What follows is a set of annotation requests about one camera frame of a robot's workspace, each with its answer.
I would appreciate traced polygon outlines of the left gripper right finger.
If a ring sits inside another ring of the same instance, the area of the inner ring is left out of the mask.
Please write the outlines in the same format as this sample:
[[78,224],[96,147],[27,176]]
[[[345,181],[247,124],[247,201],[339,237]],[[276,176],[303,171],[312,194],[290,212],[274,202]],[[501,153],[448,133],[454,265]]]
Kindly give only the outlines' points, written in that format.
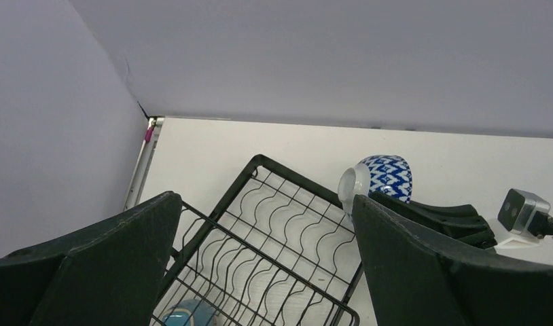
[[553,325],[553,266],[478,249],[363,195],[353,225],[379,325]]

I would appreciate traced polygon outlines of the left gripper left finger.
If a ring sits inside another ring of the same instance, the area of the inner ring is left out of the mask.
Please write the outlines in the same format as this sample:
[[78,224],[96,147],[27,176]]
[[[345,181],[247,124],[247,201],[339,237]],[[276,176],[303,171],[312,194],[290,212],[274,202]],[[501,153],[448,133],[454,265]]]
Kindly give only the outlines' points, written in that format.
[[181,205],[164,192],[0,258],[0,325],[148,325]]

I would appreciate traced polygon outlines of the red patterned upturned bowl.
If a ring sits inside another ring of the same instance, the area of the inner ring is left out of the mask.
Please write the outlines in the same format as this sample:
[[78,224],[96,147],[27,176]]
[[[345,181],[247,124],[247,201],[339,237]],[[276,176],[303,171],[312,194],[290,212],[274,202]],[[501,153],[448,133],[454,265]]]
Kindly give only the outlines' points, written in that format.
[[405,203],[411,201],[412,171],[403,157],[369,156],[345,170],[338,184],[338,199],[350,221],[353,220],[354,197],[369,196],[374,192],[381,192]]

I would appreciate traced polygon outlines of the white and blue cup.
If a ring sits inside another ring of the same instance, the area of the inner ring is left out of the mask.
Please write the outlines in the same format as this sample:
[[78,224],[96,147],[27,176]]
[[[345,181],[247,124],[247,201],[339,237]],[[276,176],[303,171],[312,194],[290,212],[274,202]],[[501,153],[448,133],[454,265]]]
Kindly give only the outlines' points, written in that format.
[[216,325],[216,309],[204,300],[183,300],[170,307],[162,317],[165,325]]

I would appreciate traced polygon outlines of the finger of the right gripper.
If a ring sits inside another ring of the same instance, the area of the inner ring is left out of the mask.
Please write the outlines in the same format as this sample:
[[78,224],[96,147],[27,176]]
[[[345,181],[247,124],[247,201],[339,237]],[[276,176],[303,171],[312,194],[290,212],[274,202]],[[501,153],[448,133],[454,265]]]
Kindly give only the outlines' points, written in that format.
[[409,203],[373,192],[370,198],[389,210],[467,245],[491,249],[497,245],[488,222],[470,204],[461,206],[431,206],[420,202]]

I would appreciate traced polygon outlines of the black wire dish rack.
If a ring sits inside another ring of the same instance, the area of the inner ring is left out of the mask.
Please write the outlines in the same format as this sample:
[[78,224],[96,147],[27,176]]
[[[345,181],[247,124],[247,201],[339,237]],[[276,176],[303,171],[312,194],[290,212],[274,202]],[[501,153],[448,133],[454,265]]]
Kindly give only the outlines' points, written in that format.
[[335,193],[258,154],[209,214],[182,203],[150,323],[195,299],[216,325],[359,325],[349,302],[361,275]]

